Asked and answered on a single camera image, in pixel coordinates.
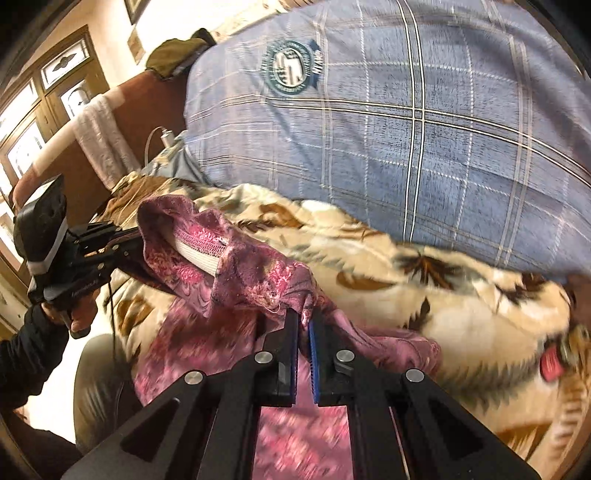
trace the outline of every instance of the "window pane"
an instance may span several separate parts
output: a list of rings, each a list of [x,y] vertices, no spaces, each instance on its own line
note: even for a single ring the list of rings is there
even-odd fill
[[[6,198],[8,198],[8,194],[12,190],[10,180],[8,180],[8,177],[2,167],[0,167],[0,190],[2,190],[2,193],[6,196]]]
[[[30,80],[0,115],[0,141],[4,140],[25,118],[37,98],[33,80]]]
[[[84,40],[73,44],[66,51],[60,53],[41,69],[41,78],[45,88],[53,85],[74,67],[89,57],[88,48]]]
[[[45,141],[41,136],[37,122],[33,122],[8,152],[8,159],[19,178],[33,164],[33,160],[39,155],[43,145],[45,145]]]
[[[84,106],[90,102],[90,95],[86,88],[86,81],[82,80],[61,96],[61,101],[68,112],[70,120],[73,119]]]
[[[12,265],[15,268],[22,263],[22,258],[18,255],[17,249],[14,246],[13,234],[14,234],[14,223],[12,218],[14,217],[12,210],[4,201],[0,201],[0,241],[4,243],[14,256],[17,265]]]

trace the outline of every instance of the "white towel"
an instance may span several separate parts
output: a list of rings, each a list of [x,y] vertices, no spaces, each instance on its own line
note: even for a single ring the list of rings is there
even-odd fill
[[[74,117],[72,126],[82,151],[109,190],[125,175],[139,170],[139,162],[119,131],[104,95],[94,97]]]

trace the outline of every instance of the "brown headboard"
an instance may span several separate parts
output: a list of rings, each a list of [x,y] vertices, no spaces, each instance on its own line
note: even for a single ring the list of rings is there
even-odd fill
[[[160,80],[153,72],[139,75],[109,90],[105,96],[117,126],[136,158],[143,163],[145,142],[158,126],[178,134],[185,129],[183,117],[187,75]],[[150,145],[149,158],[162,150],[156,140]],[[68,202],[69,225],[88,222],[109,192],[99,180],[74,137],[72,123],[59,130],[43,147],[39,157],[14,187],[12,194],[19,209],[44,181],[62,173]]]

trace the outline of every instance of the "metal screw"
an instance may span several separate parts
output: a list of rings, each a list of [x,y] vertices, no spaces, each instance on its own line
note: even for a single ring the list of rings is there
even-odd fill
[[[255,355],[255,362],[257,364],[267,364],[273,360],[273,354],[271,352],[258,352]]]
[[[411,368],[406,372],[406,377],[409,382],[419,383],[425,379],[425,374],[416,368]]]
[[[336,352],[336,359],[339,362],[350,362],[355,358],[355,354],[351,350],[339,350]]]
[[[185,383],[188,385],[197,385],[203,381],[203,374],[201,372],[193,371],[185,374]]]

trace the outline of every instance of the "white elastic band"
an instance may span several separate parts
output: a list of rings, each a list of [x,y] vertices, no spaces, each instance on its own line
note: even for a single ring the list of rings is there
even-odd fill
[[[173,247],[181,255],[181,257],[190,261],[197,268],[209,273],[211,276],[216,276],[217,266],[219,265],[220,261],[218,257],[201,253],[200,251],[185,245],[173,235],[170,228],[164,225],[160,225],[158,230],[160,231],[160,234],[163,236],[163,238],[168,242],[168,244]]]
[[[45,257],[45,260],[40,262],[27,262],[27,267],[31,275],[43,275],[49,271],[49,267],[53,262],[53,259],[56,257],[57,250],[60,248],[61,241],[66,236],[66,232],[68,231],[68,222],[64,218],[60,225],[60,229],[57,231],[56,239],[53,242],[53,246],[49,253]]]

